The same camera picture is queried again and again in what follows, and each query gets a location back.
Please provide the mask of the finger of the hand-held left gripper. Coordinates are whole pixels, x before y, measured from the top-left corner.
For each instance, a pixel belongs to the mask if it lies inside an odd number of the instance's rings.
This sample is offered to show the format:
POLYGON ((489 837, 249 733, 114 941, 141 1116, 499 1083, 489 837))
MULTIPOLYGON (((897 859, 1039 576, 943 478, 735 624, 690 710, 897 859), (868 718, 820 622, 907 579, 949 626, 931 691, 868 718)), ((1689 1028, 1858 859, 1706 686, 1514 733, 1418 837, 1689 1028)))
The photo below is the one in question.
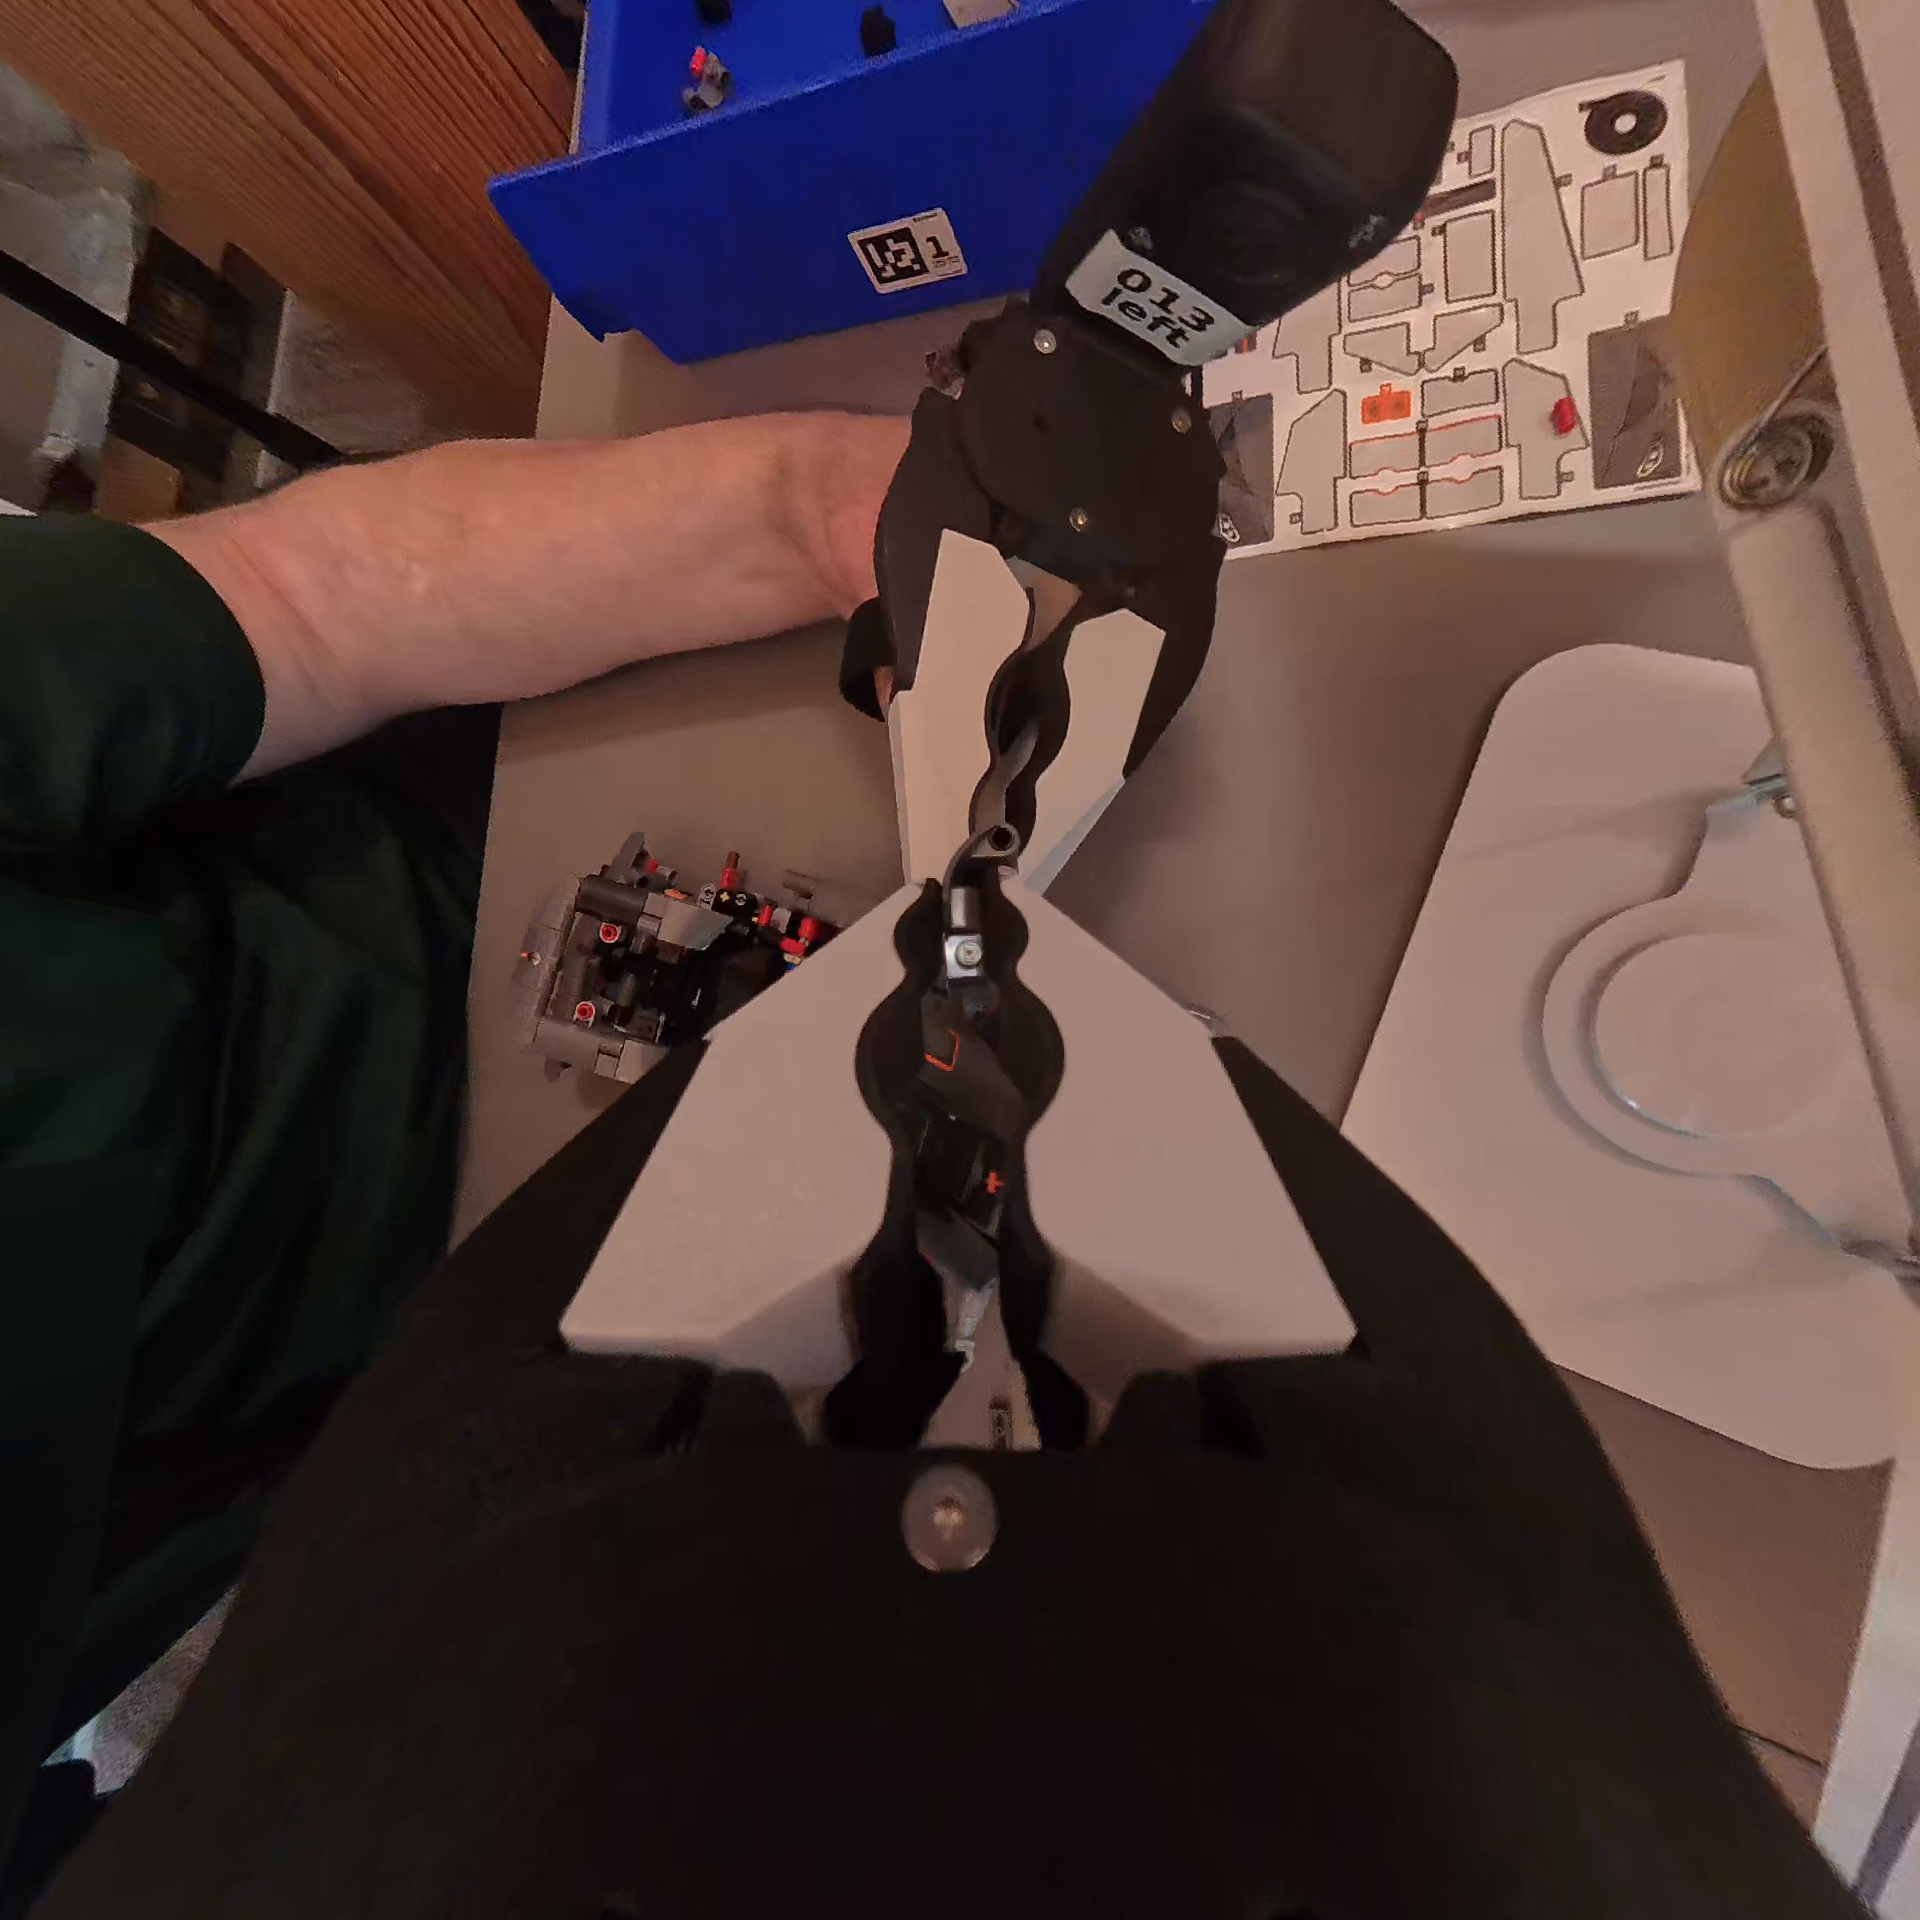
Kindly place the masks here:
POLYGON ((890 703, 902 883, 939 879, 972 837, 989 775, 988 703, 1001 666, 1025 648, 1033 604, 1004 556, 943 530, 910 686, 890 703))
POLYGON ((1079 615, 1074 596, 1030 596, 1004 698, 1004 803, 1030 815, 1017 870, 1047 888, 1125 784, 1164 630, 1130 608, 1079 615))

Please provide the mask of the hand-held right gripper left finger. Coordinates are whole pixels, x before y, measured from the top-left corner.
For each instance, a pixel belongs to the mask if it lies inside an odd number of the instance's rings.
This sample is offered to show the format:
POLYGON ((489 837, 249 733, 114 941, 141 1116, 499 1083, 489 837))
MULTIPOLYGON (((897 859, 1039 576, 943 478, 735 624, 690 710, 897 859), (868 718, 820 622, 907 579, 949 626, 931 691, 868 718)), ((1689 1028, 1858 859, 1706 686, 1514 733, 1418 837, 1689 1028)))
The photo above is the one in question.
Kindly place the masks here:
POLYGON ((921 1055, 943 894, 905 885, 674 1058, 689 1077, 559 1319, 594 1358, 823 1389, 828 1421, 927 1421, 943 1284, 890 1102, 921 1055))

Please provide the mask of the person's green shirt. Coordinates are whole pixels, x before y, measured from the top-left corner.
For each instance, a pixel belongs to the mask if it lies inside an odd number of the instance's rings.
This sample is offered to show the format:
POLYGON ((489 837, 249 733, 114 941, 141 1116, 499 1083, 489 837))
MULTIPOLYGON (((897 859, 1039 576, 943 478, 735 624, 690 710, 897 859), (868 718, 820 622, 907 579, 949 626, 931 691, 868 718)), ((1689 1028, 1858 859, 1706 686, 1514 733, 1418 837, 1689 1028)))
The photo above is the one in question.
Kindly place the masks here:
POLYGON ((445 1245, 499 718, 243 779, 266 683, 180 556, 27 517, 3 576, 11 1835, 445 1245))

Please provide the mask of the person's left forearm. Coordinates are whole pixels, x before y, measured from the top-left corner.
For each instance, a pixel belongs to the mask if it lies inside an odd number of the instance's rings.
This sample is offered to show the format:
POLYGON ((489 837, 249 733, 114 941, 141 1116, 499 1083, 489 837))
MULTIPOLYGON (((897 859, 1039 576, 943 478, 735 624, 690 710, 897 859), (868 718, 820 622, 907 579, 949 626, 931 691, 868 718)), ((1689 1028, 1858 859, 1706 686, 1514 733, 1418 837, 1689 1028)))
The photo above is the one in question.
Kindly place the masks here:
POLYGON ((245 778, 420 710, 514 703, 845 616, 876 591, 900 415, 481 438, 314 470, 150 532, 220 595, 262 683, 245 778))

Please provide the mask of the grey lego vehicle model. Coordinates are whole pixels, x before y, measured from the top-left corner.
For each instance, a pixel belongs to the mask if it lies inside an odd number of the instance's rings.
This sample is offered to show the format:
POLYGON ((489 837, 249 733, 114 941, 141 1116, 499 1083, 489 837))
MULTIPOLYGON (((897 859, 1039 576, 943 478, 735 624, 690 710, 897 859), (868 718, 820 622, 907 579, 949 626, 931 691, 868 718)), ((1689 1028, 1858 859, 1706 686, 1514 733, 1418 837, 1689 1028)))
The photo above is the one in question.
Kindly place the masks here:
MULTIPOLYGON (((517 963, 527 1042, 556 1067, 634 1086, 702 1048, 710 1031, 787 980, 853 918, 847 892, 783 870, 755 887, 729 853, 693 892, 634 835, 601 870, 545 906, 517 963)), ((977 1359, 1001 1277, 1006 1125, 1015 1088, 996 1062, 996 1011, 967 1021, 942 994, 942 960, 918 996, 918 1061, 890 1102, 910 1141, 918 1253, 943 1284, 943 1395, 977 1359)))

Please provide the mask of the white book stand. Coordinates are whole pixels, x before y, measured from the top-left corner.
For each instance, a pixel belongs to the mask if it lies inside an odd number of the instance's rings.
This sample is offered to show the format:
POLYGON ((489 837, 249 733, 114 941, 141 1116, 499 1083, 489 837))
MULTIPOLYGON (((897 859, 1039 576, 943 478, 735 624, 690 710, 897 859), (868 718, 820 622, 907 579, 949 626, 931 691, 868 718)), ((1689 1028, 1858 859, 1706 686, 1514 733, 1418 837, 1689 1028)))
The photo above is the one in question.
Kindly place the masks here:
POLYGON ((1682 386, 1750 667, 1500 702, 1346 1131, 1548 1356, 1801 1467, 1916 1452, 1916 5, 1757 5, 1682 386))

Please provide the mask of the blue bin with white label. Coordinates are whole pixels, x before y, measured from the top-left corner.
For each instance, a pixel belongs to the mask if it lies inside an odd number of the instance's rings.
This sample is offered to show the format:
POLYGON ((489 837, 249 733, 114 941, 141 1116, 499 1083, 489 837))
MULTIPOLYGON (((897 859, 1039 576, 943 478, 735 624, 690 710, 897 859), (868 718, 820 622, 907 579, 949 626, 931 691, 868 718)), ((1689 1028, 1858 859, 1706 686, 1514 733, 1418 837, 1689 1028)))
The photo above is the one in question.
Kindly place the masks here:
POLYGON ((573 154, 489 183, 677 363, 1020 292, 1206 5, 589 5, 573 154))

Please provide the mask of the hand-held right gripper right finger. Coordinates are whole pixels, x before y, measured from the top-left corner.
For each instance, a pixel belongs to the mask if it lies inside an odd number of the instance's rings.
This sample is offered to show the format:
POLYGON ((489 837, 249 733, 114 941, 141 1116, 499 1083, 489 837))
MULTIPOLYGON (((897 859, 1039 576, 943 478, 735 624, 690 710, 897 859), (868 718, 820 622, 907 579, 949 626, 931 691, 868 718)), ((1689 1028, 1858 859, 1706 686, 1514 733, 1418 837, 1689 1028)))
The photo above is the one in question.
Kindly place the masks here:
POLYGON ((1211 1032, 1022 879, 988 901, 998 1311, 1033 1414, 1140 1374, 1342 1354, 1356 1325, 1211 1032))

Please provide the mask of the white sticker sheet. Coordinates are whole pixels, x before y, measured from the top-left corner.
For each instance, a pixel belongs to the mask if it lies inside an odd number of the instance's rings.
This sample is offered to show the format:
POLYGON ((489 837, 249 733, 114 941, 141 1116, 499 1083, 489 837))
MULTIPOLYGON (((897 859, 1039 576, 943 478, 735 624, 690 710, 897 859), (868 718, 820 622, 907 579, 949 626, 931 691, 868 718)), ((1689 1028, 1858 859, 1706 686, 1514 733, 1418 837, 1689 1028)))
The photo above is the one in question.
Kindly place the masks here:
POLYGON ((1699 492, 1682 62, 1454 123, 1401 234, 1206 368, 1229 557, 1699 492))

